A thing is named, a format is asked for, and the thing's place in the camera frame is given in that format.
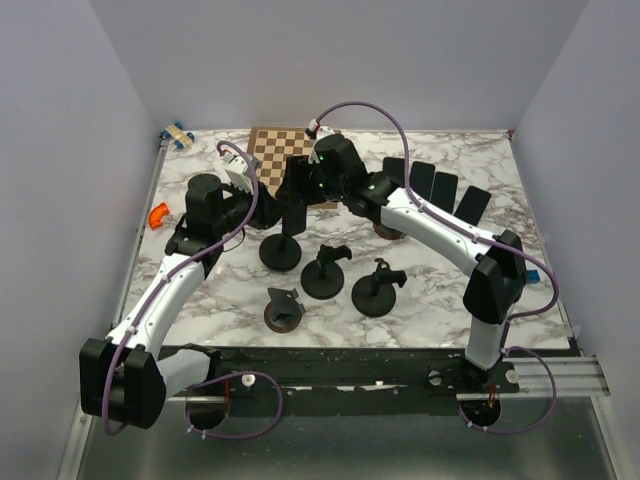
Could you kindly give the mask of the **black phone with purple edge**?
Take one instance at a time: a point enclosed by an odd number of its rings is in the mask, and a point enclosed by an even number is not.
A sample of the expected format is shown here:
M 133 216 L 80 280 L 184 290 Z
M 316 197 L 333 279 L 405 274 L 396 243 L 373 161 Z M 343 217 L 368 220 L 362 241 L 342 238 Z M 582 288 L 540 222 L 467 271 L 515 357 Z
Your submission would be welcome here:
M 405 164 L 403 158 L 385 157 L 382 171 L 397 185 L 404 185 Z

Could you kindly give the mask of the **blue-edged black phone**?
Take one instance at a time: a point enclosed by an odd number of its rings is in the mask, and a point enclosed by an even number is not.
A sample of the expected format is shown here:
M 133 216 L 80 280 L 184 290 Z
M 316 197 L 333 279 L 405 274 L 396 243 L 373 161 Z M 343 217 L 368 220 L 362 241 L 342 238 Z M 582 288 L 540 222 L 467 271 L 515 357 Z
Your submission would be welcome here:
M 431 198 L 436 168 L 434 164 L 414 161 L 411 165 L 409 184 L 416 196 L 429 201 Z

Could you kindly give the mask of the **teal-edged phone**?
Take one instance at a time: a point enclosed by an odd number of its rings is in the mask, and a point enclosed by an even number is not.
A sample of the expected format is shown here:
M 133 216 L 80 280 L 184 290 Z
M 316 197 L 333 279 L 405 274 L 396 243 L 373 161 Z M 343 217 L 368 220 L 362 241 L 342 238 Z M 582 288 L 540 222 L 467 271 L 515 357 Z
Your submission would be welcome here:
M 477 226 L 489 204 L 491 194 L 476 186 L 469 186 L 458 207 L 454 212 L 454 216 L 470 225 Z

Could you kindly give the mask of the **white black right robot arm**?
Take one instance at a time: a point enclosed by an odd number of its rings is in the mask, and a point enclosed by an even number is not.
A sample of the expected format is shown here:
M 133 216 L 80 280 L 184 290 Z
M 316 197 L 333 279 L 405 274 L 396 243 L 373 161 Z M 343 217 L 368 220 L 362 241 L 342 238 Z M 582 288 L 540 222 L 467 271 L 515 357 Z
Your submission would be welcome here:
M 287 159 L 278 199 L 288 207 L 326 201 L 404 234 L 435 251 L 468 276 L 463 304 L 472 317 L 460 379 L 480 392 L 496 380 L 507 317 L 520 300 L 526 268 L 520 237 L 494 235 L 410 194 L 390 171 L 369 171 L 353 142 L 340 133 L 315 142 L 309 155 Z

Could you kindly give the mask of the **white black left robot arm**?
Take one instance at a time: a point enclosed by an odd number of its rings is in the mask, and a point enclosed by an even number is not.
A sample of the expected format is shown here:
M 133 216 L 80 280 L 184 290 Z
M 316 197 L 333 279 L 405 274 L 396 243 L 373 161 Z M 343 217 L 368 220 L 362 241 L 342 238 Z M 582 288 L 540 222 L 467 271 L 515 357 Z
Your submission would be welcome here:
M 277 202 L 253 174 L 226 184 L 199 174 L 187 184 L 185 212 L 169 238 L 159 270 L 130 313 L 105 339 L 79 353 L 80 404 L 104 423 L 150 428 L 167 399 L 192 387 L 214 393 L 222 380 L 215 353 L 187 346 L 161 357 L 166 335 L 189 297 L 205 282 L 224 245 L 246 226 L 267 229 Z

